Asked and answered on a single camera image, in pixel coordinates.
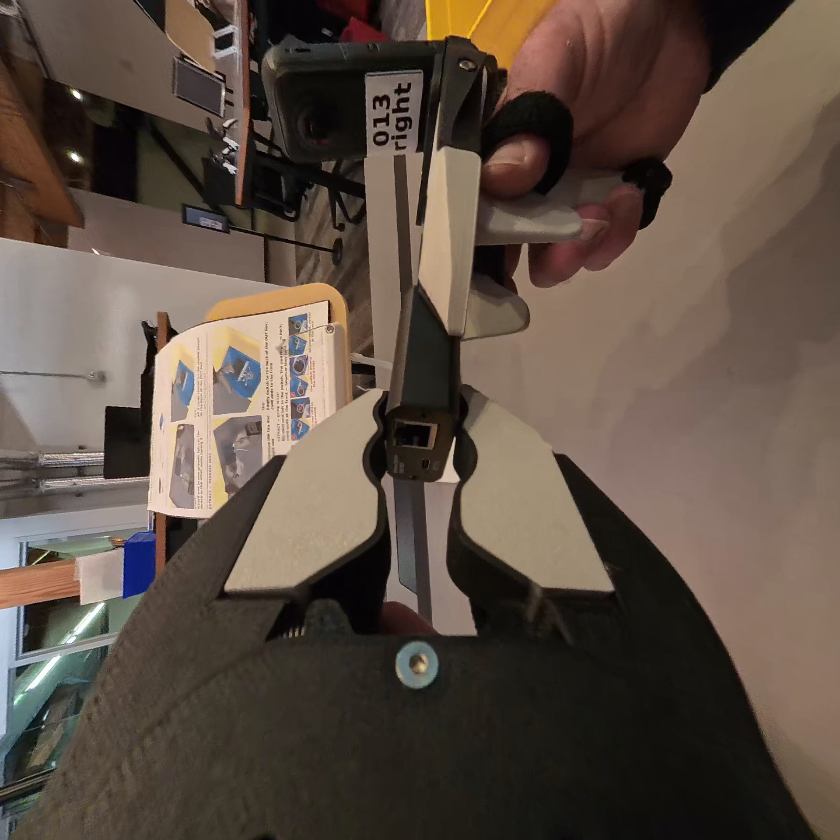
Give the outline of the black network switch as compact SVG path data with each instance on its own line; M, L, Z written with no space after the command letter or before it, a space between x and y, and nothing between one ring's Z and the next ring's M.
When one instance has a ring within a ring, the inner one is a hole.
M421 284L405 294L385 406L387 470L396 479L440 480L460 420L460 341Z

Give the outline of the yellow plastic bin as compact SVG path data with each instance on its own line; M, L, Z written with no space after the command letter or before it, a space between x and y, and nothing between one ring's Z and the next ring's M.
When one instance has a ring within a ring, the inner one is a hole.
M477 45L519 45L553 1L426 1L430 40L456 35Z

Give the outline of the person's right hand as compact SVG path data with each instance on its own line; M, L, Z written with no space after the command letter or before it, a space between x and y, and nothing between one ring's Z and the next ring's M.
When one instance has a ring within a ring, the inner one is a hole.
M562 1L522 44L501 104L546 91L571 111L575 169L622 171L665 161L697 110L710 74L710 47L696 2ZM485 193L530 193L550 161L548 141L511 137L484 163ZM609 267L634 242L644 193L632 183L603 204L577 208L576 241L528 247L531 283L557 286L581 270Z

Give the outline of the red object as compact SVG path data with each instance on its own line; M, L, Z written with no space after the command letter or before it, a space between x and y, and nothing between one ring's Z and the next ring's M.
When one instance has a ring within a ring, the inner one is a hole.
M317 9L337 20L345 43L414 41L426 37L424 1L316 1Z

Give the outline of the small framed wall sign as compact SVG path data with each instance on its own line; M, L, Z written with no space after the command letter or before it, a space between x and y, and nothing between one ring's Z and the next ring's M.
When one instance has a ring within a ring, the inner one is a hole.
M203 206L184 203L182 205L182 223L225 235L232 232L230 220L225 213L215 212Z

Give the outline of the black floor stand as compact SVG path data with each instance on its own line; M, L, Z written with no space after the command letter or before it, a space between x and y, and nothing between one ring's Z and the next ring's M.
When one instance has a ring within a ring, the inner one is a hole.
M333 240L332 245L330 247L324 245L316 245L313 243L309 243L306 241L300 241L294 238L286 238L277 236L274 234L267 234L264 232L260 232L251 228L239 227L234 225L227 226L227 232L230 233L239 233L243 235L249 235L253 237L262 238L265 241L269 241L272 243L278 243L282 245L290 245L295 246L296 248L302 248L310 251L316 251L323 254L328 254L331 258L332 264L334 266L338 266L343 258L343 241L341 237L337 237Z

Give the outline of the white strip with grey stripe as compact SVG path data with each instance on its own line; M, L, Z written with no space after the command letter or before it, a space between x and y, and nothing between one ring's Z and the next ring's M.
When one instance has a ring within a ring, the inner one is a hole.
M375 381L385 391L391 386L403 297L417 278L422 229L416 215L422 169L420 153L364 161ZM388 597L431 623L424 485L385 476L384 488L394 549Z

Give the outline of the printed instruction sheet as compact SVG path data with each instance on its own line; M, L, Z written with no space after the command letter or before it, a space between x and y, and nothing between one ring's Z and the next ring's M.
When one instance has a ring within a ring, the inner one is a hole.
M347 403L327 300L208 321L154 369L148 508L207 520Z

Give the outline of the person's left hand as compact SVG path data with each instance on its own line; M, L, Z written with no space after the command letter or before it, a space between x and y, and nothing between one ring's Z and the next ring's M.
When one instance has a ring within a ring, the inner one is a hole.
M433 625L400 602L384 602L379 619L379 633L394 636L435 635Z

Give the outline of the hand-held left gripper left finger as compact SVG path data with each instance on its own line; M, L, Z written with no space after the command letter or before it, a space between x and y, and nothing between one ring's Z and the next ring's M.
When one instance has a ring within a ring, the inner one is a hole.
M356 574L384 590L391 534L374 468L384 400L374 388L292 446L228 575L226 595L301 599L355 562Z

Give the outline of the small grey screen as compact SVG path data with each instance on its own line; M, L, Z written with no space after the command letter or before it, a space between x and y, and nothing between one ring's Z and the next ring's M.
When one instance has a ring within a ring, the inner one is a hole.
M186 56L173 59L172 93L182 102L225 119L228 88L224 75L205 70Z

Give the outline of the wooden wall panel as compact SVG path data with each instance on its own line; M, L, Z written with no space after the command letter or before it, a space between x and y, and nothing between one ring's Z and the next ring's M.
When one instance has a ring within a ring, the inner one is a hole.
M77 149L48 127L50 106L58 107L54 117L73 117L34 60L2 50L1 236L67 249L71 229L85 224L70 191L85 165L69 157Z

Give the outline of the beige board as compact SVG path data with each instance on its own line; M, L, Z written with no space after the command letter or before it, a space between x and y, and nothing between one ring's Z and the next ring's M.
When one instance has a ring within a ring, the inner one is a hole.
M214 28L190 1L164 1L164 33L182 54L216 71Z

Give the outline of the wooden clipboard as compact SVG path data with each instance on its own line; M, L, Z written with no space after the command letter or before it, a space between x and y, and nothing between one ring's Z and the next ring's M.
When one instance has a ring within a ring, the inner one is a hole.
M335 386L335 407L332 414L343 409L352 401L352 374L350 362L349 309L344 297L327 283L311 283L294 287L272 287L252 296L220 301L205 316L205 322L216 322L265 313L307 307L314 303L329 304L330 321L339 324L342 338L341 351L335 365L337 384Z

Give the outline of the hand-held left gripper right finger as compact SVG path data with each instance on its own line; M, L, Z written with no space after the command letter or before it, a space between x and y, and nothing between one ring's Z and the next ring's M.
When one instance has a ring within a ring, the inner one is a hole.
M614 593L550 444L477 389L464 385L461 395L452 523L465 546L504 581L541 595Z

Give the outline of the wooden edged desk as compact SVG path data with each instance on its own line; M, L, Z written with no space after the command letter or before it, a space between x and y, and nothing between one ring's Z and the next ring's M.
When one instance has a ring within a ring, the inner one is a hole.
M232 6L230 23L213 28L215 72L223 74L227 84L225 119L207 115L210 117L213 131L225 144L226 152L222 155L222 166L234 179L234 204L237 207L244 207L244 191L249 164L249 132L252 123L250 13L249 4L246 1L233 1ZM184 56L178 48L176 49L178 53L175 57Z

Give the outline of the brown wooden post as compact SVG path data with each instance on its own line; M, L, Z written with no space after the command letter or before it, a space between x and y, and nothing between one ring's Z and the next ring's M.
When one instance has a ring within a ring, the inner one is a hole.
M156 355L163 351L169 342L169 330L171 327L169 315L165 311L158 311L155 329L155 350ZM165 514L151 511L154 531L154 580L160 579L165 570L168 556L168 520Z

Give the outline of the glass window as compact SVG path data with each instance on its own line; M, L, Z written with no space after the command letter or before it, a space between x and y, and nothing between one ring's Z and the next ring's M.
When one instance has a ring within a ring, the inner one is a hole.
M125 540L139 532L137 528L126 528L112 533L94 532L65 538L30 540L21 546L20 563L40 567L117 550ZM89 620L88 615L93 613L97 604L81 604L78 595L19 606L16 610L16 655L32 655L62 644L115 634L122 629L142 598L142 594L123 598L117 592ZM86 620L88 624L81 627Z

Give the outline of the black office chair base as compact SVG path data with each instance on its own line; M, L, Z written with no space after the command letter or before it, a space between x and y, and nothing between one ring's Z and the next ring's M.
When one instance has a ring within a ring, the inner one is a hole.
M297 164L278 154L255 152L244 191L245 206L295 224L305 216L304 205L311 194L323 190L332 227L341 232L366 218L362 169L361 161Z

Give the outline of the metal rack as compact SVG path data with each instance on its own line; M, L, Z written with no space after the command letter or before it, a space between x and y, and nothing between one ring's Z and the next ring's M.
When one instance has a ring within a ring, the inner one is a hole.
M106 476L102 451L1 450L1 501L81 497L105 490L147 490L147 476Z

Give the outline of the black monitor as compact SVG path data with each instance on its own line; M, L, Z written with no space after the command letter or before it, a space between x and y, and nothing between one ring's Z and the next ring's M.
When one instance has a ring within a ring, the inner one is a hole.
M150 407L106 407L102 473L104 479L149 477L151 431Z

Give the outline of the blue plastic bin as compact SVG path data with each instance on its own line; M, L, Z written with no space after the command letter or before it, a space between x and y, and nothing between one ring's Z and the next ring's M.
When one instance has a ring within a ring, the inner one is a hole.
M146 593L156 576L153 530L136 532L122 546L122 599Z

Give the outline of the white block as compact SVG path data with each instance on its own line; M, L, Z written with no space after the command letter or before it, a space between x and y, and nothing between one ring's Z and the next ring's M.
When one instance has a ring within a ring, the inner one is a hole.
M123 548L76 558L75 580L83 606L123 598Z

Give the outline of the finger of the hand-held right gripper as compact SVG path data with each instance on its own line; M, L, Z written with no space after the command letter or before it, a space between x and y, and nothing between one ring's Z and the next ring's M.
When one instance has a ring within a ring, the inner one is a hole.
M466 328L480 194L479 156L444 146L433 152L418 264L418 282L448 335Z

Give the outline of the metal conduit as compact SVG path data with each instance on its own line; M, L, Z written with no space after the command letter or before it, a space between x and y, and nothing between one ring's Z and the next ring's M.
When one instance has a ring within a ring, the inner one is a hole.
M1 370L1 376L14 377L29 377L41 379L59 379L59 380L76 380L82 382L89 382L92 384L104 384L107 381L107 374L105 371L90 371L85 373L66 373L53 371L4 371Z

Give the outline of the wooden beam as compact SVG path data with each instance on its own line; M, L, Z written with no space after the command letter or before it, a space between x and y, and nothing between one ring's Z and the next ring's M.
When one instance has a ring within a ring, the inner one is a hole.
M2 610L67 598L80 598L74 559L1 570Z

